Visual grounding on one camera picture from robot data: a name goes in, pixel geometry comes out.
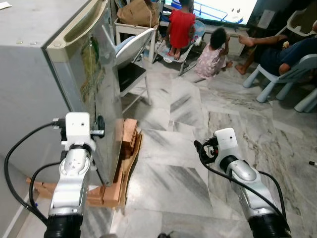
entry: red dress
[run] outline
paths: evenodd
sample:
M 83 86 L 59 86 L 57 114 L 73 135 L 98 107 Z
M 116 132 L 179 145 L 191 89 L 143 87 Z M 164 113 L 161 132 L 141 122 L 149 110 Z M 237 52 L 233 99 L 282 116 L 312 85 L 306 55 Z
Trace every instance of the red dress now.
M 173 10 L 169 20 L 171 22 L 170 44 L 175 48 L 183 48 L 189 44 L 189 31 L 195 24 L 196 16 L 180 10 Z

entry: black hair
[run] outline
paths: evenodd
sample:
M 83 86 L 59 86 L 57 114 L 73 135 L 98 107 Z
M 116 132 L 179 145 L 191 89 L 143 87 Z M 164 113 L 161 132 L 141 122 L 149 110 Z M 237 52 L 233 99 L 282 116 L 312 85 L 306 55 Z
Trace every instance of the black hair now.
M 226 31 L 222 27 L 219 27 L 211 34 L 210 46 L 214 50 L 217 50 L 226 42 L 226 38 Z
M 179 0 L 179 3 L 180 3 L 182 6 L 189 6 L 190 3 L 191 3 L 191 0 Z

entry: child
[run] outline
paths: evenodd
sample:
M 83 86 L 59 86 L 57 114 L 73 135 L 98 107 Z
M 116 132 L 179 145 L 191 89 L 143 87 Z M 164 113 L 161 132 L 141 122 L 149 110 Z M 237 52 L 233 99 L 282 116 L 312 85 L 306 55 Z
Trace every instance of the child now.
M 226 64 L 225 56 L 229 51 L 230 36 L 220 27 L 216 29 L 210 38 L 210 43 L 206 45 L 202 55 L 197 60 L 195 68 L 196 74 L 204 79 L 213 78 L 221 69 L 231 67 L 232 62 Z
M 172 48 L 168 53 L 179 60 L 181 49 L 188 46 L 195 32 L 195 15 L 193 0 L 180 0 L 182 9 L 173 10 L 169 17 L 170 24 L 166 32 L 166 41 L 169 41 Z

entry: refrigerator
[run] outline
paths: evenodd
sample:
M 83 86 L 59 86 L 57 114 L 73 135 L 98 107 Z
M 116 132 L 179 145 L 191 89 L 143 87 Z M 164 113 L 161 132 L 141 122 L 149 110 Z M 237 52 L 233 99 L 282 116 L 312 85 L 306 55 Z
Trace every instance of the refrigerator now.
M 0 155 L 31 130 L 89 112 L 95 137 L 90 184 L 111 185 L 123 136 L 110 0 L 11 0 L 0 11 Z M 60 131 L 46 128 L 27 139 L 10 162 L 31 177 L 60 160 Z M 38 175 L 57 182 L 58 166 Z

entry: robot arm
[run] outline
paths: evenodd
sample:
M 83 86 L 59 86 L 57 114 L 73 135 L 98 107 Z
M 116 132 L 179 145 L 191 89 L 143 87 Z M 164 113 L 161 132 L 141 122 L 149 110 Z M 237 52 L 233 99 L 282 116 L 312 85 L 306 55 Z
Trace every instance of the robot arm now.
M 67 154 L 59 166 L 60 178 L 52 197 L 44 238 L 79 238 L 81 234 L 90 164 L 96 149 L 89 114 L 68 113 L 63 131 L 67 140 L 62 144 Z
M 239 197 L 254 238 L 291 237 L 289 226 L 281 213 L 277 213 L 276 208 L 274 209 L 266 201 L 245 188 L 255 190 L 276 207 L 270 191 L 261 181 L 260 173 L 240 159 L 238 143 L 232 128 L 218 130 L 214 133 L 214 137 L 208 140 L 207 144 L 213 147 L 212 158 L 207 155 L 198 141 L 195 141 L 194 144 L 197 151 L 200 152 L 201 161 L 206 168 L 207 164 L 215 162 L 218 170 L 225 172 L 233 181 L 246 185 L 231 183 L 231 187 Z

